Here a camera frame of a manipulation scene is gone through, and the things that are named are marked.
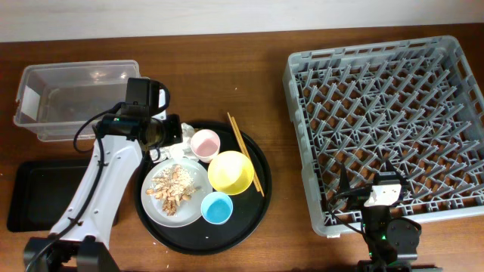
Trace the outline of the white tissue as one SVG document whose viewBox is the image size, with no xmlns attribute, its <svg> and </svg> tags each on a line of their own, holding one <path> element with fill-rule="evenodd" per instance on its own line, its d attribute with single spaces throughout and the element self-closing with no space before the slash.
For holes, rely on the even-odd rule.
<svg viewBox="0 0 484 272">
<path fill-rule="evenodd" d="M 195 134 L 195 129 L 187 124 L 181 124 L 182 129 L 182 142 L 179 144 L 173 144 L 169 147 L 158 147 L 150 150 L 150 157 L 154 163 L 162 162 L 167 159 L 182 159 L 187 158 L 196 162 L 199 159 L 194 155 L 191 150 L 191 139 Z"/>
</svg>

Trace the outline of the pile of nuts and oats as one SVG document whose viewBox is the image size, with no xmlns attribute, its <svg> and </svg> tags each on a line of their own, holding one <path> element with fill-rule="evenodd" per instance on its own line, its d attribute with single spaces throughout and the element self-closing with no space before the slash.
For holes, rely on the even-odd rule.
<svg viewBox="0 0 484 272">
<path fill-rule="evenodd" d="M 151 185 L 146 189 L 148 196 L 162 201 L 162 211 L 167 216 L 174 216 L 183 201 L 191 199 L 197 191 L 194 179 L 187 169 L 179 164 L 164 168 L 151 179 Z"/>
</svg>

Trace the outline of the grey plate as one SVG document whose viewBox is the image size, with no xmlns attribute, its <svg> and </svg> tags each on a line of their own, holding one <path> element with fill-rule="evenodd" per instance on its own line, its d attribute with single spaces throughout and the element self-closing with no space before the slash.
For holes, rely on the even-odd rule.
<svg viewBox="0 0 484 272">
<path fill-rule="evenodd" d="M 167 216 L 162 211 L 162 201 L 155 200 L 153 196 L 148 196 L 145 191 L 151 185 L 151 179 L 159 174 L 164 168 L 181 165 L 187 169 L 190 176 L 194 179 L 194 186 L 197 191 L 191 195 L 187 202 L 183 201 L 177 208 L 174 216 Z M 141 187 L 141 203 L 143 210 L 148 217 L 164 227 L 184 227 L 195 222 L 201 216 L 201 203 L 205 196 L 212 193 L 213 188 L 209 183 L 207 170 L 198 162 L 190 159 L 167 159 L 156 164 L 147 174 Z"/>
</svg>

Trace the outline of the pink cup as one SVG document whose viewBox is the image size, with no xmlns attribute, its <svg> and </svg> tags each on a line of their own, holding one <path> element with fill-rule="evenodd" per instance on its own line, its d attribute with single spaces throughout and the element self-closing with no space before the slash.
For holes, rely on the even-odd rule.
<svg viewBox="0 0 484 272">
<path fill-rule="evenodd" d="M 209 129 L 197 131 L 190 142 L 192 153 L 204 163 L 210 163 L 219 154 L 220 146 L 219 136 Z"/>
</svg>

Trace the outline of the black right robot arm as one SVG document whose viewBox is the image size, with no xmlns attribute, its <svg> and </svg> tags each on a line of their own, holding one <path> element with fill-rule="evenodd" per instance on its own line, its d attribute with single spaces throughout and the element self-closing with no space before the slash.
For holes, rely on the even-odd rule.
<svg viewBox="0 0 484 272">
<path fill-rule="evenodd" d="M 411 271 L 417 259 L 422 227 L 405 217 L 394 217 L 391 208 L 399 204 L 409 189 L 409 181 L 385 162 L 371 183 L 351 188 L 346 167 L 340 167 L 336 199 L 345 199 L 351 209 L 361 212 L 360 233 L 368 246 L 370 259 L 360 261 L 357 271 Z"/>
</svg>

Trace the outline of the clear plastic bin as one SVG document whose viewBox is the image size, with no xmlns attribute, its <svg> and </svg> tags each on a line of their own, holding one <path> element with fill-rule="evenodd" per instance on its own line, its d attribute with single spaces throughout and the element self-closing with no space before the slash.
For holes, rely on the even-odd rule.
<svg viewBox="0 0 484 272">
<path fill-rule="evenodd" d="M 14 124 L 40 141 L 71 141 L 88 119 L 124 101 L 128 79 L 140 76 L 134 60 L 27 66 L 17 91 Z"/>
</svg>

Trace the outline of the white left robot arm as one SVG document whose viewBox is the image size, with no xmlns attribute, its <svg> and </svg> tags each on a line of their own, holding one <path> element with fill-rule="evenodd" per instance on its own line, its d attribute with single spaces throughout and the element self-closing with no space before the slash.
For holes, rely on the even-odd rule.
<svg viewBox="0 0 484 272">
<path fill-rule="evenodd" d="M 28 271 L 118 271 L 109 252 L 110 233 L 120 200 L 151 147 L 182 141 L 180 118 L 107 113 L 93 127 L 92 157 L 65 213 L 46 238 L 33 237 L 23 260 Z"/>
</svg>

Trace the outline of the black rectangular tray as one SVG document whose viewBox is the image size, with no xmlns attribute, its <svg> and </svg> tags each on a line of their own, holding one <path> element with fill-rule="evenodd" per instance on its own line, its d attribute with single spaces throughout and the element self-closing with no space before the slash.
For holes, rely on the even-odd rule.
<svg viewBox="0 0 484 272">
<path fill-rule="evenodd" d="M 70 204 L 88 163 L 87 159 L 22 163 L 16 173 L 7 229 L 13 233 L 50 230 Z"/>
</svg>

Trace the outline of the round black tray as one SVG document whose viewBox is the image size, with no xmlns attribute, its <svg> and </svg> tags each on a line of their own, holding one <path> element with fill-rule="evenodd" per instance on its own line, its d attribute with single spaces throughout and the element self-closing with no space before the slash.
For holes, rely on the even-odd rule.
<svg viewBox="0 0 484 272">
<path fill-rule="evenodd" d="M 141 188 L 148 172 L 155 163 L 146 157 L 135 175 L 134 201 L 142 224 L 151 236 L 170 249 L 188 255 L 212 255 L 228 250 L 243 242 L 259 226 L 271 201 L 271 169 L 258 144 L 245 132 L 241 133 L 263 194 L 249 187 L 233 196 L 234 211 L 228 221 L 221 225 L 208 223 L 199 218 L 184 227 L 164 227 L 149 218 L 141 204 Z"/>
</svg>

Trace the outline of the grey dishwasher rack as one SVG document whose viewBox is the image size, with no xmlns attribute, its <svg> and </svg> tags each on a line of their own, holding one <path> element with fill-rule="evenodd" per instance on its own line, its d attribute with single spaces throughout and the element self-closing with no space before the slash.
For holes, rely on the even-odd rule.
<svg viewBox="0 0 484 272">
<path fill-rule="evenodd" d="M 392 210 L 427 223 L 483 213 L 483 95 L 453 36 L 291 54 L 283 76 L 314 232 L 350 233 L 336 199 L 390 162 L 409 182 Z"/>
</svg>

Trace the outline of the blue cup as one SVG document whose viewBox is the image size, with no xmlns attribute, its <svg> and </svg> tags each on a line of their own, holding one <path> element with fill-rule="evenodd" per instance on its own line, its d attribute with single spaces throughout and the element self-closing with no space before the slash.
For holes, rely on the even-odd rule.
<svg viewBox="0 0 484 272">
<path fill-rule="evenodd" d="M 216 191 L 204 197 L 200 210 L 207 222 L 221 225 L 231 217 L 234 205 L 229 195 Z"/>
</svg>

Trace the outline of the yellow bowl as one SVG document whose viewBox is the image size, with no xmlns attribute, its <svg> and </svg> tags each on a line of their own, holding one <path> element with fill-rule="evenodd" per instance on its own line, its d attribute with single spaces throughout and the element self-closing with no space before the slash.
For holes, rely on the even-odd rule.
<svg viewBox="0 0 484 272">
<path fill-rule="evenodd" d="M 230 196 L 247 190 L 254 175 L 255 169 L 250 159 L 233 150 L 218 154 L 208 167 L 208 179 L 213 189 Z"/>
</svg>

